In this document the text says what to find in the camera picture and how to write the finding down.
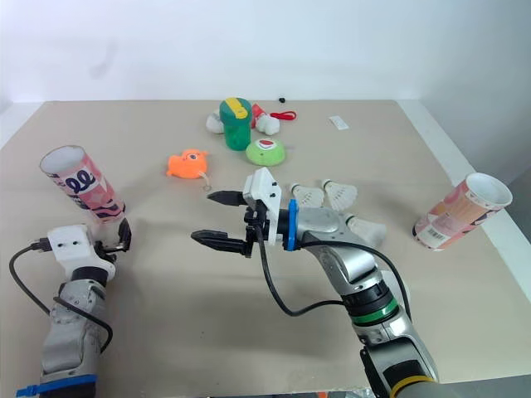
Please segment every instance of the yellow ring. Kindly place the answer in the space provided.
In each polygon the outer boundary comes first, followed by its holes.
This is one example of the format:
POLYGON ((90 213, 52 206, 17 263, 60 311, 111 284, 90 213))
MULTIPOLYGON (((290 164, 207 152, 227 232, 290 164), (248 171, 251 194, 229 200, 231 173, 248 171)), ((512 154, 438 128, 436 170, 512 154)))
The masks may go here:
POLYGON ((389 398, 397 398, 398 392, 404 388, 409 386, 413 383, 418 383, 419 381, 432 381, 435 382, 431 377, 428 376, 410 376, 406 377, 405 379, 400 380, 391 390, 391 394, 389 394, 389 398))

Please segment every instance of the green lid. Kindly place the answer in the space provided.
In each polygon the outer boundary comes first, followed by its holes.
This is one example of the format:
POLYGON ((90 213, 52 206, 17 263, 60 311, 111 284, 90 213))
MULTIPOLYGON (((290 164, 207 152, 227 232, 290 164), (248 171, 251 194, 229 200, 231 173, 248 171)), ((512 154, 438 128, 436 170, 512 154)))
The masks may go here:
POLYGON ((219 117, 223 124, 231 126, 249 124, 252 119, 251 104, 243 98, 227 98, 219 105, 219 117))
POLYGON ((257 139, 246 149, 247 158, 258 166, 275 166, 285 159, 284 145, 268 138, 257 139))

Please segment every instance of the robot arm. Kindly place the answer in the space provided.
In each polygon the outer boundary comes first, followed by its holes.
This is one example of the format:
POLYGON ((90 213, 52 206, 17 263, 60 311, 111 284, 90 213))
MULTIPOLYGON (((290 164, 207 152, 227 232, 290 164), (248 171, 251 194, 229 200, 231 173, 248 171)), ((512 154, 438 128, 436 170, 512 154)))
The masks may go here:
POLYGON ((341 296, 363 344, 360 355, 376 397, 408 397, 410 388, 422 383, 429 385, 428 390, 433 385, 430 396, 436 398, 439 385, 434 362, 406 311, 386 286, 374 257, 354 247, 365 245, 363 238, 355 235, 336 211, 323 207, 299 210, 293 200, 289 209, 279 210, 280 194, 274 178, 262 168, 247 178, 244 192, 215 192, 209 196, 222 204, 248 206, 244 217, 246 240, 230 239, 217 231, 197 231, 192 238, 215 250, 251 257, 258 228, 265 232, 263 236, 270 245, 280 235, 286 250, 307 249, 341 296))
POLYGON ((119 245, 109 248, 93 242, 83 225, 48 233, 46 251, 53 251, 67 281, 61 284, 49 312, 51 327, 42 349, 41 384, 21 389, 17 396, 95 396, 100 354, 112 339, 112 328, 102 320, 105 287, 115 273, 116 256, 110 253, 129 249, 131 233, 126 220, 120 224, 119 237, 119 245))

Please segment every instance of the orange fish toy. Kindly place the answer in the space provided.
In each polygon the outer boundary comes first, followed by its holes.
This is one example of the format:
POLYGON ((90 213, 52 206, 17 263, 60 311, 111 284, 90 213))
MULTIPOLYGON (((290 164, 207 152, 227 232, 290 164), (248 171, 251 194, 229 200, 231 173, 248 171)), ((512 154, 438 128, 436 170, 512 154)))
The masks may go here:
POLYGON ((210 181, 207 177, 207 155, 208 152, 198 149, 187 149, 183 154, 172 155, 168 159, 167 176, 180 178, 204 178, 206 191, 210 190, 210 181))

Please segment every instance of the yellow lid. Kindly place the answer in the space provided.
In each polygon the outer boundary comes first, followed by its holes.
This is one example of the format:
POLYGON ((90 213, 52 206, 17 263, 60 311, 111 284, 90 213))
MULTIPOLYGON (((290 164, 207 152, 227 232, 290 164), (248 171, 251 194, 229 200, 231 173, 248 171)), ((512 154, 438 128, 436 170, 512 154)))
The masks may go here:
POLYGON ((243 104, 238 100, 236 97, 231 97, 225 99, 225 102, 227 102, 227 105, 229 105, 229 108, 232 112, 234 112, 234 116, 236 119, 245 119, 248 115, 247 109, 243 106, 243 104))

